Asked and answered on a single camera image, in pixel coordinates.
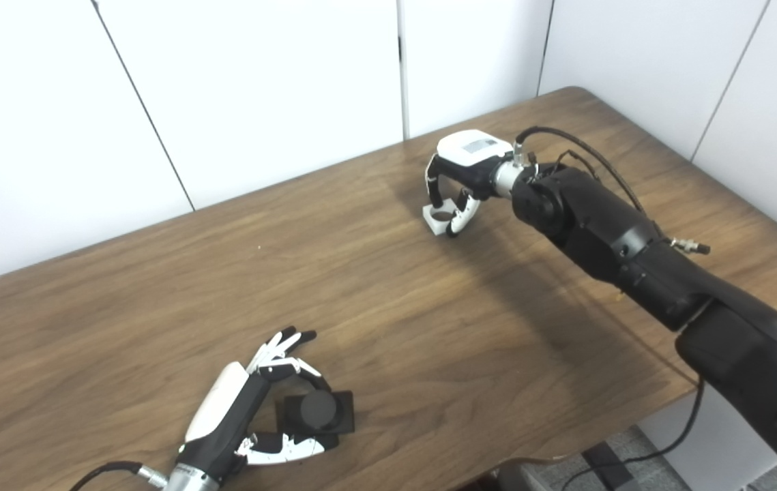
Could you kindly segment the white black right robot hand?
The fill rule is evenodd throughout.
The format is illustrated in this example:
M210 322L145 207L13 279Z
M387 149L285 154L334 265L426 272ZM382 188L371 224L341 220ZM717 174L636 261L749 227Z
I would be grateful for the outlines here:
M512 144L479 130L439 140L424 178L429 204L422 215L435 236L458 236L490 198L511 198L523 170Z

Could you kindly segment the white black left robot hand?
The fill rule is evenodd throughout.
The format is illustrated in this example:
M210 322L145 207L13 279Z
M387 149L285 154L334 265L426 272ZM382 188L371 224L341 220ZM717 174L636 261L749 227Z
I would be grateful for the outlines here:
M218 490L247 466L282 465L338 447L338 435L316 429L248 431L273 383L298 376L313 387L312 395L329 393L323 374L292 356L316 337L315 331L285 327L255 351L247 366L232 361L224 367L189 423L166 490Z

